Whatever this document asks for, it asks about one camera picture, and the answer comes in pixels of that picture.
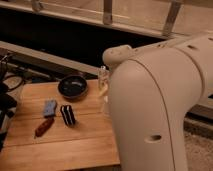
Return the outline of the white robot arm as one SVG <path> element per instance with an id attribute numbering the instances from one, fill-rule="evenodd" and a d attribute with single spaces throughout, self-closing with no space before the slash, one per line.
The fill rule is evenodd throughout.
<path id="1" fill-rule="evenodd" d="M 188 171 L 184 117 L 213 94 L 213 32 L 103 53 L 122 171 Z"/>

